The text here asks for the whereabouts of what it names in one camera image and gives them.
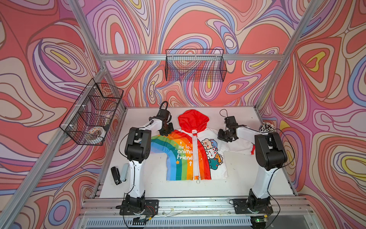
cartoon bear print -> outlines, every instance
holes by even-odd
[[[205,138],[201,141],[201,144],[206,150],[210,169],[216,170],[223,163],[223,157],[218,154],[217,142],[213,139]]]
[[[207,149],[212,149],[212,142],[208,139],[208,138],[206,138],[205,140],[203,140],[202,142],[201,142],[201,144],[203,145],[203,147],[205,148],[205,150],[207,150]]]
[[[217,154],[217,149],[215,147],[211,149],[206,149],[207,159],[214,159]]]

white zipper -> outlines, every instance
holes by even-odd
[[[198,164],[198,145],[197,145],[197,130],[192,130],[192,145],[193,145],[193,180],[196,176],[198,176],[198,179],[201,178],[199,173],[199,164]]]

psychedelic wall pattern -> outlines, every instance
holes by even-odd
[[[99,70],[66,2],[0,1],[0,210]],[[66,139],[13,228],[72,225],[120,115],[102,147]]]
[[[227,61],[224,82],[167,82],[165,61],[107,62],[114,81],[125,93],[129,107],[159,106],[253,106],[277,61]]]
[[[90,0],[83,4],[102,53],[165,53],[223,48],[224,53],[283,53],[307,1]],[[224,83],[166,82],[164,61],[109,61],[132,107],[252,106],[277,62],[227,61]]]
[[[83,11],[102,53],[222,47],[229,54],[253,54],[273,47],[271,53],[282,53],[307,5],[307,0],[90,0]]]
[[[365,1],[324,1],[260,107],[324,228],[366,228],[365,35]]]

wire basket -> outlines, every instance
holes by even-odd
[[[116,86],[94,83],[75,116],[68,124],[61,123],[61,129],[78,145],[103,145],[122,96],[123,90]]]
[[[227,72],[223,49],[167,49],[167,81],[223,82]]]

white table surface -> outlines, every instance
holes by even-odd
[[[171,122],[174,129],[179,129],[178,116],[192,108],[168,107],[172,115]],[[208,127],[213,129],[224,128],[224,118],[219,115],[222,107],[197,107],[194,108],[210,118]],[[225,107],[229,116],[235,116],[236,122],[245,124],[253,129],[260,126],[254,108],[252,107]],[[122,167],[128,160],[119,152],[119,143],[128,133],[131,127],[143,126],[148,118],[155,116],[158,108],[129,108],[124,120],[121,134],[105,178],[100,198],[123,198],[123,194],[129,191],[130,179],[116,185],[113,181],[111,167],[116,166],[121,172]],[[121,144],[121,152],[124,153],[126,139]],[[247,196],[249,189],[253,187],[258,171],[258,163],[254,155],[242,155],[239,153],[224,153],[228,178],[217,180],[196,181],[167,181],[167,155],[150,154],[145,160],[145,172],[143,175],[147,198],[158,197],[211,197],[211,196]],[[290,185],[283,170],[279,170],[274,177],[274,183],[270,190],[271,195],[293,195]]]

